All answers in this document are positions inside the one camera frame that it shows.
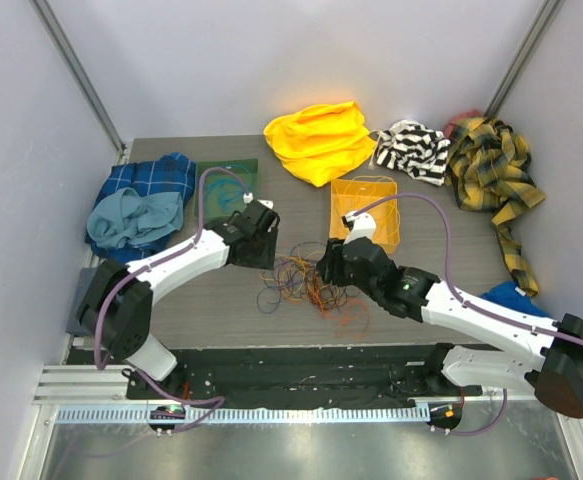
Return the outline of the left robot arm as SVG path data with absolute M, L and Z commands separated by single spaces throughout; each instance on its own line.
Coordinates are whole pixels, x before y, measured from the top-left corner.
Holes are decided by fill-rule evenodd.
M 153 306 L 207 272 L 227 265 L 272 269 L 279 215 L 270 200 L 252 200 L 243 211 L 214 219 L 190 239 L 143 260 L 107 260 L 95 270 L 77 308 L 77 321 L 100 340 L 99 359 L 126 361 L 149 377 L 161 398 L 184 385 L 178 360 L 150 333 Z

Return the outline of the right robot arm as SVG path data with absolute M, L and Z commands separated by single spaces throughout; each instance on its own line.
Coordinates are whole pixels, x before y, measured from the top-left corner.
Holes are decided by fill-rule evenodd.
M 367 238 L 331 239 L 317 270 L 326 284 L 354 286 L 392 316 L 459 331 L 486 344 L 446 346 L 422 380 L 436 395 L 455 386 L 533 394 L 545 407 L 583 419 L 583 319 L 517 312 L 453 291 L 438 276 L 397 265 Z

